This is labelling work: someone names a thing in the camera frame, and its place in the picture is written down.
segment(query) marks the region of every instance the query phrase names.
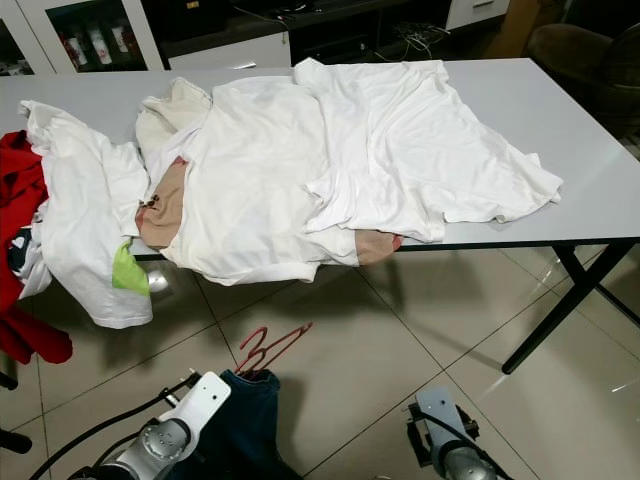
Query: white cabinet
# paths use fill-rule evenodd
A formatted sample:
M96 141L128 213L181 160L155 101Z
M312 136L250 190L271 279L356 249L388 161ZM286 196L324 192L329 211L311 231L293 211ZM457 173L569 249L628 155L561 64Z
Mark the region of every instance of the white cabinet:
M54 73L15 0L0 0L0 75Z
M17 0L57 73L163 70L140 0Z
M447 30L504 15L509 0L453 0L447 19Z
M232 43L169 59L172 70L214 68L290 67L291 51L287 32Z

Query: denim jeans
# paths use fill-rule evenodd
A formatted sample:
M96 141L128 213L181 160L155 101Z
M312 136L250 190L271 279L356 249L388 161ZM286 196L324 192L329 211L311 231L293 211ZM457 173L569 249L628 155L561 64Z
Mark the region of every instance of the denim jeans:
M200 432L194 454L178 463L170 480L301 480L276 446L280 382L268 370L251 381L224 371L231 395Z

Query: clothes hanger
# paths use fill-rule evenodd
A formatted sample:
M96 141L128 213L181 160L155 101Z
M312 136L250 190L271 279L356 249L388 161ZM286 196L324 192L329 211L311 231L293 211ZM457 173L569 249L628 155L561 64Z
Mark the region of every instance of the clothes hanger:
M281 337L278 340L276 340L275 342L271 343L267 347L261 347L262 343L264 342L264 339L267 337L267 331L268 331L267 327L258 328L255 332L253 332L251 335L249 335L247 338L245 338L245 340L240 345L240 350L242 350L242 349L244 349L244 347L247 346L247 344L254 337L256 337L258 334L261 335L260 340L258 341L258 343L251 350L249 350L249 355L247 355L247 358L244 360L244 362L242 362L240 365L238 365L236 367L236 369L234 370L234 373L239 374L243 370L244 366L251 359L259 356L260 358L258 359L257 362L255 362L250 368L244 369L246 372L253 371L254 374L251 376L251 378L253 378L258 371L264 370L269 365L271 365L271 363L273 363L274 360L276 360L287 349L289 349L289 347L291 347L291 345L293 345L295 342L297 342L300 339L300 337L302 337L302 335L307 333L312 326L313 326L313 322L309 322L306 325L303 325L302 327L298 327L295 330L292 330L291 332L287 333L284 337ZM282 348L270 360L268 360L267 363L265 363L264 365L262 365L261 367L258 368L258 365L260 364L260 362L262 362L266 358L267 352L269 350L271 350L276 345L279 345L280 343L284 342L285 340L287 340L288 338L291 338L291 337L293 337L293 340L291 340L289 343L287 343L287 345L285 345L284 348Z

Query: clothing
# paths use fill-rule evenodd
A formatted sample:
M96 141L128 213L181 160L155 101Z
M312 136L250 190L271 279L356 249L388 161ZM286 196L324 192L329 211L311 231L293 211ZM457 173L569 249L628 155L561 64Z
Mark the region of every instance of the clothing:
M13 305L23 287L9 267L11 242L31 223L34 212L47 198L40 161L41 157L31 152L24 131L8 133L0 140L0 313Z
M138 208L140 238L151 248L167 248L182 221L182 198L187 162L178 157L164 173L151 200Z
M0 139L0 350L24 364L34 352L52 363L64 362L72 353L66 333L13 306L23 284L11 270L9 251L21 228L31 222L47 198L40 162L24 131Z
M305 232L316 202L303 185L328 168L322 125L317 101L290 77L216 87L201 126L162 147L170 155L161 158L188 166L180 229L161 253L223 285L312 281L322 263L357 266L352 230Z
M268 370L252 381L226 370L220 378L231 395L200 433L194 454L178 463L170 480L301 480L278 453L278 390Z
M402 237L374 230L356 230L356 250L361 266L373 265L389 257L402 246Z
M33 353L48 363L64 363L71 358L73 346L66 332L9 307L0 316L0 350L25 365Z
M22 101L20 109L33 151L43 156L50 197L42 223L45 263L96 324L149 322L148 280L127 250L148 187L136 147L113 145L48 105Z
M171 81L164 98L142 101L136 138L150 177L147 199L179 155L172 146L181 146L200 127L212 104L209 94L180 77Z
M308 231L338 225L441 241L444 222L499 222L559 201L562 180L482 125L441 61L294 69L320 103L330 167L306 187Z
M31 225L21 228L11 241L7 260L12 273L23 285L18 299L43 292L51 283L51 272L42 256L41 231L47 203L40 204Z

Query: red clothing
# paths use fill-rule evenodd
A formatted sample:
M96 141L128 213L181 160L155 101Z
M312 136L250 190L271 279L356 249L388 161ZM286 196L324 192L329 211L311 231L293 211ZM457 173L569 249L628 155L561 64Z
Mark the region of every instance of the red clothing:
M22 283L9 268L11 240L47 199L40 166L26 132L8 133L0 139L0 349L22 363L38 352L48 362L61 363L71 356L71 340L59 330L39 322L13 304Z

